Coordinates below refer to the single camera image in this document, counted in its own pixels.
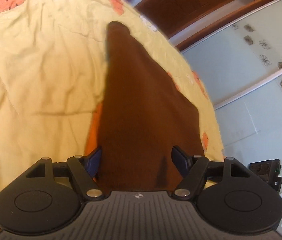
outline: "brown towel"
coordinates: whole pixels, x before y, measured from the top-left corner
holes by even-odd
[[[125,25],[108,25],[107,50],[98,185],[107,193],[173,190],[182,178],[171,160],[172,147],[204,155],[199,112]]]

